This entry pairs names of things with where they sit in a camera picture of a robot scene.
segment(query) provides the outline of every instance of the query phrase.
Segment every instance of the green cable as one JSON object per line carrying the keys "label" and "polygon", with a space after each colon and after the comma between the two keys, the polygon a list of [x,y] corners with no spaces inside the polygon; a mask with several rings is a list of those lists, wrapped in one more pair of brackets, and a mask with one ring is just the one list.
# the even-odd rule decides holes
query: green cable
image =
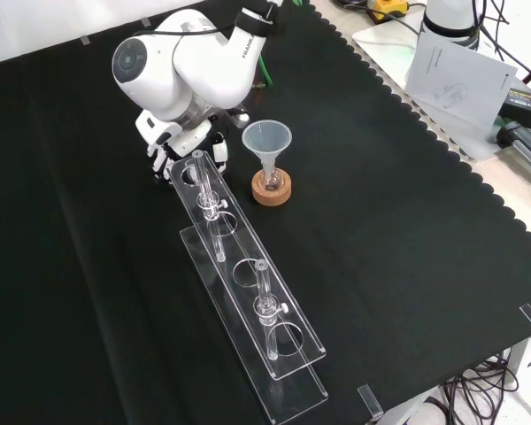
{"label": "green cable", "polygon": [[266,84],[268,86],[273,86],[272,77],[269,76],[266,64],[264,63],[264,59],[261,56],[259,57],[259,67],[262,70],[262,73],[264,74]]}
{"label": "green cable", "polygon": [[[295,6],[303,6],[303,0],[293,0],[293,4]],[[267,72],[266,63],[264,62],[264,59],[260,56],[259,57],[259,68],[262,70],[262,74],[265,77],[265,84],[254,84],[251,86],[253,89],[264,89],[266,87],[273,86],[272,77],[269,76],[269,73]]]}

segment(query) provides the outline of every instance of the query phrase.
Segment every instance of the wire bundle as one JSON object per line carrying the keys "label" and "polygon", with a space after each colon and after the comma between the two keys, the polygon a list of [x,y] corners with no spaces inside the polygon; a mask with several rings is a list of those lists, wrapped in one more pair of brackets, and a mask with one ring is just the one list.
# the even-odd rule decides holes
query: wire bundle
{"label": "wire bundle", "polygon": [[[502,354],[496,355],[496,361],[486,360],[478,367],[465,371],[462,375],[457,375],[442,385],[442,391],[446,402],[443,403],[434,397],[425,400],[426,403],[437,406],[444,413],[446,425],[465,425],[455,411],[457,396],[462,397],[472,413],[479,419],[480,424],[490,421],[490,425],[496,423],[496,418],[504,402],[504,395],[507,392],[515,392],[519,389],[519,382],[515,374],[507,367],[508,360]],[[508,374],[513,377],[515,388],[507,389]],[[499,390],[499,401],[496,403],[489,394],[492,390]],[[476,396],[481,395],[488,404],[488,411],[483,412],[478,407]]]}

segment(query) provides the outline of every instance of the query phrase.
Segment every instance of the test tube rack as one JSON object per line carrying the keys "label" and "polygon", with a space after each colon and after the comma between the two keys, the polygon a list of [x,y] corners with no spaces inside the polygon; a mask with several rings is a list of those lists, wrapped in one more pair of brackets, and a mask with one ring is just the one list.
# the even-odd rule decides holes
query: test tube rack
{"label": "test tube rack", "polygon": [[209,155],[168,171],[193,222],[181,239],[269,421],[327,400],[312,368],[326,350]]}

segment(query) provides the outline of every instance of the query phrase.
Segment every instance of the yellow device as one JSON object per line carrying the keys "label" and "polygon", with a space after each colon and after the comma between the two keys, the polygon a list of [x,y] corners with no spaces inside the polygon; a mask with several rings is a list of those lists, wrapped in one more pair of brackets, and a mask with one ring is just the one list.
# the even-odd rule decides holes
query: yellow device
{"label": "yellow device", "polygon": [[[368,0],[368,7],[376,11],[389,13],[397,18],[402,18],[407,13],[409,4],[407,0]],[[379,13],[372,11],[367,11],[367,13],[376,24],[391,20],[389,17]]]}

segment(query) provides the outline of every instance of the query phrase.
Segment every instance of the test tube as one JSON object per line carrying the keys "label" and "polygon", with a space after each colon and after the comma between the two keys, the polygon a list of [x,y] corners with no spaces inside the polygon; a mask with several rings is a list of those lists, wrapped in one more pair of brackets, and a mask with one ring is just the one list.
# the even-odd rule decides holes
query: test tube
{"label": "test tube", "polygon": [[273,326],[277,321],[277,305],[272,297],[272,286],[269,281],[267,261],[259,259],[256,261],[254,268],[256,269],[256,277],[258,278],[258,312],[262,315],[259,321],[264,325],[267,357],[270,360],[277,360],[277,336],[275,335],[275,327]]}
{"label": "test tube", "polygon": [[204,209],[204,217],[210,219],[216,212],[216,209],[212,208],[215,199],[212,195],[209,174],[206,171],[204,153],[202,151],[194,151],[192,157],[195,160],[196,179],[198,180],[198,187],[201,190],[200,202],[203,207],[208,208]]}
{"label": "test tube", "polygon": [[215,220],[209,220],[209,233],[211,234],[212,247],[214,248],[214,253],[216,254],[216,260],[219,263],[224,263],[227,259],[227,255],[224,252],[224,245],[222,244],[222,236],[220,235],[219,229],[219,220],[220,216]]}
{"label": "test tube", "polygon": [[263,313],[268,313],[272,310],[274,302],[272,298],[272,287],[269,282],[269,270],[267,261],[259,259],[254,266],[256,268],[256,277],[258,278],[258,308]]}

